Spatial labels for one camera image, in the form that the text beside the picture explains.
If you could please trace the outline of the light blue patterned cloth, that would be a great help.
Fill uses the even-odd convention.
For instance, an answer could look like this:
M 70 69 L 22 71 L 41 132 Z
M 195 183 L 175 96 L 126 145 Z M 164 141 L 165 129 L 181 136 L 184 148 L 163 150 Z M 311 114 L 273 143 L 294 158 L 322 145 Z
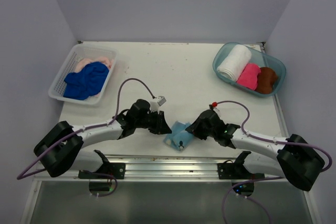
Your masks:
M 176 121 L 171 127 L 172 133 L 166 135 L 163 143 L 176 151 L 184 151 L 194 139 L 194 136 L 186 131 L 189 126 L 190 123 Z

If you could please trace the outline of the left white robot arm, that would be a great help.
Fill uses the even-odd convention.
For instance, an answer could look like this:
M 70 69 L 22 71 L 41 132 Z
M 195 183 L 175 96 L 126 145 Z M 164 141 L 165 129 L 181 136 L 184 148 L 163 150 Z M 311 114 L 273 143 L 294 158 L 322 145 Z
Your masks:
M 138 99 L 132 106 L 120 112 L 112 122 L 100 124 L 70 125 L 57 123 L 35 146 L 34 154 L 51 177 L 58 177 L 69 170 L 77 170 L 80 178 L 104 178 L 113 174 L 112 164 L 99 150 L 85 151 L 85 147 L 110 140 L 121 140 L 136 129 L 147 129 L 155 135 L 170 134 L 164 112 L 160 107 L 165 97 L 148 102 Z

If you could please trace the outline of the white towel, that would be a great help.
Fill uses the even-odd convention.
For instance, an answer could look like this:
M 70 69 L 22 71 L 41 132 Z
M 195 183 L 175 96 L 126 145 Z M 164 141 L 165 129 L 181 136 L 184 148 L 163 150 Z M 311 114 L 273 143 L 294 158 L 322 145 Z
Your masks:
M 244 45 L 235 45 L 216 68 L 222 76 L 236 82 L 251 59 L 251 51 Z

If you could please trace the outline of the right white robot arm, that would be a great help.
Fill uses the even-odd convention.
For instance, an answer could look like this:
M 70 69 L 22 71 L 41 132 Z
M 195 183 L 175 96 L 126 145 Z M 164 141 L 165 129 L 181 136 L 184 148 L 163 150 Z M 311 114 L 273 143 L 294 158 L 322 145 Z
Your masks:
M 299 135 L 275 137 L 263 141 L 264 135 L 252 137 L 237 124 L 224 123 L 211 109 L 202 112 L 186 128 L 194 137 L 213 138 L 219 145 L 242 152 L 232 162 L 219 165 L 221 179 L 259 179 L 265 175 L 285 178 L 303 191 L 310 191 L 325 162 Z

